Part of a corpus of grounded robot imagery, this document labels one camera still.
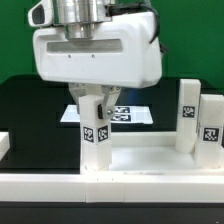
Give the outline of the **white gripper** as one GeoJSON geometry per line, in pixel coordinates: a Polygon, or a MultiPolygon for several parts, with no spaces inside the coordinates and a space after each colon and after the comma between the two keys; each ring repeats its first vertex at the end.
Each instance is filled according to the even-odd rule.
{"type": "Polygon", "coordinates": [[[83,83],[102,85],[98,117],[112,119],[120,87],[145,88],[157,84],[162,76],[154,30],[150,12],[114,16],[98,24],[91,39],[68,40],[63,27],[38,29],[33,35],[38,74],[46,81],[69,83],[77,113],[79,98],[86,95],[83,83]]]}

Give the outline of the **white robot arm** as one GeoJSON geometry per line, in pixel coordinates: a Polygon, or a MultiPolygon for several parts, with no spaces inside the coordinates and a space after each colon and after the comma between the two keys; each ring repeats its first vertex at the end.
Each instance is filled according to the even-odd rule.
{"type": "Polygon", "coordinates": [[[123,87],[145,88],[162,75],[159,16],[150,3],[41,0],[28,13],[37,71],[67,82],[77,104],[103,96],[99,117],[110,119],[123,87]]]}

